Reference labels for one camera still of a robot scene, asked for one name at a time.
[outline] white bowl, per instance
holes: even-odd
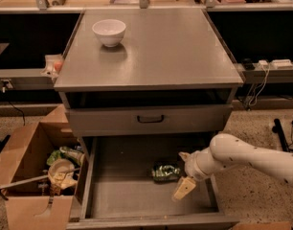
[[[124,38],[126,25],[117,19],[105,19],[92,26],[98,40],[106,47],[117,46]]]

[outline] speckled floor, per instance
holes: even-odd
[[[23,126],[20,116],[0,115],[0,139],[16,127]],[[41,120],[27,116],[25,123]],[[258,147],[281,150],[279,136],[272,132],[274,119],[280,119],[288,143],[291,143],[291,109],[246,111],[236,108],[224,132]],[[290,221],[293,225],[293,188],[250,167],[238,166],[216,176],[219,203],[226,215],[237,216],[241,222]],[[3,200],[0,198],[0,229],[8,229]]]

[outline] closed drawer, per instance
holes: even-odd
[[[177,163],[178,152],[201,150],[205,134],[105,136],[94,138],[81,214],[67,229],[230,229],[216,202],[215,179],[200,182],[178,202],[171,199],[177,181],[155,182],[155,162]]]
[[[231,114],[229,104],[137,108],[70,109],[74,134],[105,136],[222,130]]]

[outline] white robotic arm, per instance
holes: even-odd
[[[180,156],[185,161],[187,177],[180,179],[174,200],[192,191],[196,182],[239,164],[251,166],[293,187],[293,153],[255,147],[230,134],[218,134],[208,148],[192,154],[180,152]]]

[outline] cardboard box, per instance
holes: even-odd
[[[238,224],[233,227],[233,230],[291,230],[289,221],[255,223],[255,224]]]
[[[0,185],[10,184],[42,175],[46,160],[54,149],[73,146],[73,136],[63,105],[56,108],[41,122],[20,127],[11,135],[0,153]],[[37,183],[32,182],[8,189],[7,217],[10,230],[64,230],[68,222],[73,197],[55,196],[49,216],[43,213],[49,197],[41,196]]]

